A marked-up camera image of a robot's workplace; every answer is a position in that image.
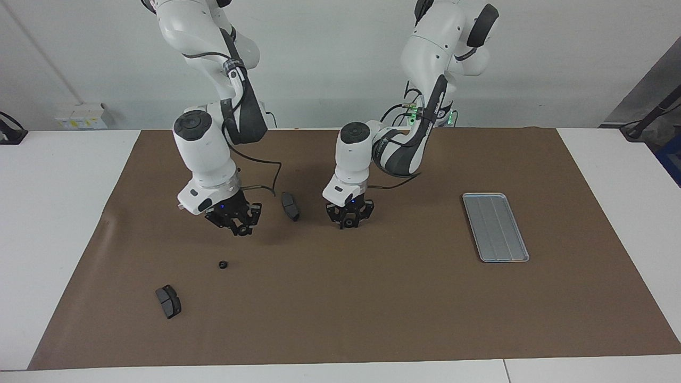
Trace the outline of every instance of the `white robotic arm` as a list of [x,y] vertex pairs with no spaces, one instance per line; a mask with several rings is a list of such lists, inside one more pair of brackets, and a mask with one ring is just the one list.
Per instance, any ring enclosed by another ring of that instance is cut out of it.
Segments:
[[419,0],[417,24],[402,52],[402,68],[421,92],[409,119],[409,132],[378,121],[352,123],[336,142],[336,172],[323,191],[327,212],[340,228],[357,227],[373,210],[365,200],[369,164],[395,177],[413,177],[431,130],[449,119],[454,74],[478,76],[487,68],[490,38],[498,11],[480,0]]
[[258,64],[260,53],[227,20],[221,8],[229,2],[142,0],[158,16],[166,42],[211,79],[221,98],[187,109],[174,124],[175,143],[192,171],[178,195],[179,206],[194,215],[205,213],[216,226],[244,236],[252,233],[262,206],[246,201],[229,146],[257,142],[268,127],[247,72]]

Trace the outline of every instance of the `white wall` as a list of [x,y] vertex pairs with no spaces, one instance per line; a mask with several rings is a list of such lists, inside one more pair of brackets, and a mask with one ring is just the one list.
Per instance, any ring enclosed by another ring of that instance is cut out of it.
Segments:
[[[161,38],[138,0],[2,0],[86,102],[119,129],[172,126],[215,90]],[[598,126],[681,35],[678,0],[495,0],[492,63],[462,78],[461,125]],[[261,48],[256,94],[280,127],[337,127],[399,102],[415,0],[234,0]],[[52,129],[73,97],[0,8],[0,110]]]

